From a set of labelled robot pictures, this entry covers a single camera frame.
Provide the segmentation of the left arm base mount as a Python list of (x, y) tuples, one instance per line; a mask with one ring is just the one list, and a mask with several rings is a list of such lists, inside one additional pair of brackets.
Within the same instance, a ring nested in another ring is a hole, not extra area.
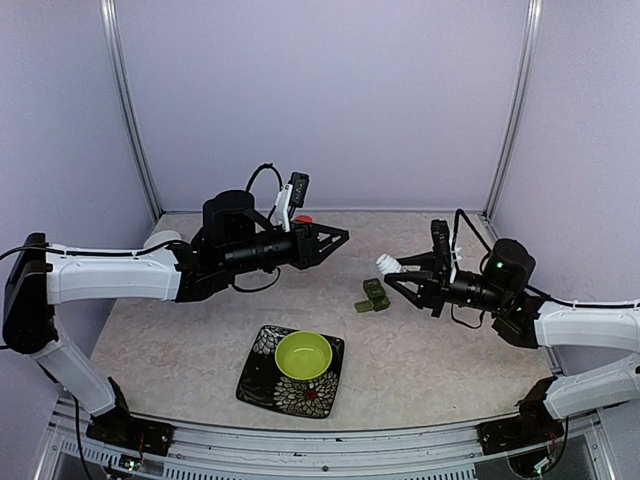
[(108, 445), (165, 457), (174, 431), (169, 423), (109, 412), (92, 417), (86, 435)]

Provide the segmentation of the green pill organizer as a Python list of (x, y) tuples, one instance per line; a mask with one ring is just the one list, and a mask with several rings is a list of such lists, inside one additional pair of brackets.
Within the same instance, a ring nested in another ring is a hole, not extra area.
[(366, 295), (366, 299), (354, 304), (355, 310), (358, 313), (367, 313), (370, 311), (378, 312), (386, 310), (390, 306), (390, 300), (386, 291), (377, 278), (364, 280), (363, 291)]

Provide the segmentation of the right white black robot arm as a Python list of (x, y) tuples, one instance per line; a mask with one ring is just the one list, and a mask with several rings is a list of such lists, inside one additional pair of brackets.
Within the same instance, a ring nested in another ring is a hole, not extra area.
[(397, 259), (382, 254), (376, 265), (387, 285), (417, 308), (430, 309), (433, 316), (439, 316), (445, 305), (490, 313), (493, 329), (513, 346), (585, 346), (626, 352), (626, 357), (607, 365), (538, 382), (511, 423), (518, 442), (535, 442), (549, 429), (551, 419), (638, 399), (637, 302), (586, 306), (527, 294), (535, 260), (512, 239), (500, 239), (493, 245), (479, 274), (458, 269), (443, 240), (419, 255)]

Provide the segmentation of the small white pill bottle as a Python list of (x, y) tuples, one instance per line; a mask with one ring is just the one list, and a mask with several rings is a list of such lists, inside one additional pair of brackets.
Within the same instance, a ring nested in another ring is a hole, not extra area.
[(376, 260), (376, 266), (381, 275), (399, 274), (407, 272), (407, 269), (395, 257), (384, 253)]

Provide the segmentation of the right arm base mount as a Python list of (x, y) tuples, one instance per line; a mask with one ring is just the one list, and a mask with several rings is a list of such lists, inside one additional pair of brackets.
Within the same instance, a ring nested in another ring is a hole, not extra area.
[(562, 421), (548, 413), (534, 410), (516, 416), (482, 422), (477, 433), (484, 455), (507, 452), (562, 437), (565, 427)]

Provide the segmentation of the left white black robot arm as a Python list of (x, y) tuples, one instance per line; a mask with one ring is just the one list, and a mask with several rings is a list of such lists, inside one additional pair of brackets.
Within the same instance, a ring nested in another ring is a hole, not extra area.
[(82, 250), (32, 233), (10, 252), (16, 260), (5, 284), (2, 338), (70, 392), (115, 442), (133, 443), (139, 421), (118, 385), (56, 326), (56, 306), (120, 298), (200, 302), (233, 286), (241, 274), (315, 267), (348, 241), (348, 231), (295, 221), (288, 209), (279, 201), (270, 221), (250, 192), (224, 191), (204, 203), (202, 226), (191, 241), (166, 231), (140, 250)]

